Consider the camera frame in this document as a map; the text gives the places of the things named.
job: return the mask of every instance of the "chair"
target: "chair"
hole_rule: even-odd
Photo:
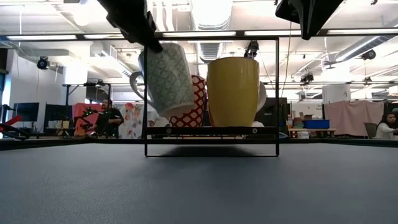
[[[365,125],[366,133],[368,138],[372,139],[376,136],[377,124],[374,123],[363,123]]]

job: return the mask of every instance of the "yellow mug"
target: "yellow mug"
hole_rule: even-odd
[[[207,88],[213,126],[252,126],[259,102],[259,63],[227,57],[208,64]]]

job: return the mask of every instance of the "woman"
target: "woman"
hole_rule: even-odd
[[[386,113],[377,126],[376,139],[395,139],[393,133],[397,132],[394,124],[396,117],[393,113]]]

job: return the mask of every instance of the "metal mug rack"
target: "metal mug rack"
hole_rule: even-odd
[[[188,37],[158,37],[157,40],[161,41],[203,41],[203,40],[273,40],[275,41],[275,108],[276,113],[279,114],[279,38],[274,36],[246,36],[246,35],[235,35],[235,36],[188,36]],[[150,128],[148,127],[147,122],[147,96],[148,96],[148,88],[147,88],[147,79],[148,79],[148,47],[144,46],[144,117],[142,124],[142,136],[144,138],[144,153],[146,157],[170,157],[171,155],[152,155],[149,154],[148,145],[149,144],[178,144],[178,145],[186,145],[186,144],[275,144],[275,153],[273,154],[260,154],[260,155],[252,155],[249,157],[277,157],[279,156],[279,129],[278,129],[278,120],[275,120],[274,127],[266,127],[266,128],[255,128],[255,127],[226,127],[226,128],[218,128],[218,127],[209,127],[209,128]],[[159,136],[183,136],[183,135],[192,135],[192,136],[228,136],[228,135],[273,135],[275,139],[270,141],[269,139],[149,139],[148,135],[159,135]]]

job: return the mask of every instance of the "blue box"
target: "blue box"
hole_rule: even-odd
[[[304,128],[307,129],[329,129],[330,120],[306,120],[303,121]]]

